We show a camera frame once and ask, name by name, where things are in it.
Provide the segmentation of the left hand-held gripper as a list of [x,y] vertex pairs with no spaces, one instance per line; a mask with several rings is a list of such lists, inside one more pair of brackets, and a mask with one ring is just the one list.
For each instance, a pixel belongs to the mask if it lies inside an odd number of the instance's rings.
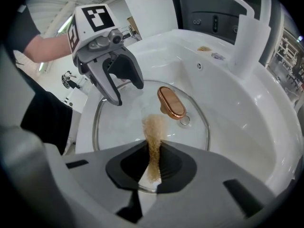
[[[137,89],[143,89],[142,71],[136,57],[124,47],[118,20],[108,5],[76,7],[67,35],[74,65],[82,75],[89,70],[96,88],[109,103],[122,105],[120,93],[110,74],[130,80]],[[106,54],[93,59],[93,55],[102,53]]]

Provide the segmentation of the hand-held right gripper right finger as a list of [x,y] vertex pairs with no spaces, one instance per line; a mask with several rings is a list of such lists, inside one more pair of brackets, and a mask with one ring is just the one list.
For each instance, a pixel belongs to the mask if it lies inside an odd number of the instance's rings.
[[142,218],[143,228],[252,228],[280,204],[281,196],[228,158],[166,144],[192,157],[197,172],[181,191],[157,196]]

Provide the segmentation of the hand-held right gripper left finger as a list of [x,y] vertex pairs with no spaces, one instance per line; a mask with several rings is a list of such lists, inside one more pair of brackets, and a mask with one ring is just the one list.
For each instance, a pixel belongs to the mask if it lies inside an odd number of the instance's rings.
[[0,50],[0,201],[24,228],[134,228],[137,194],[120,190],[107,176],[105,161],[113,149],[63,157],[57,148],[21,129],[33,98]]

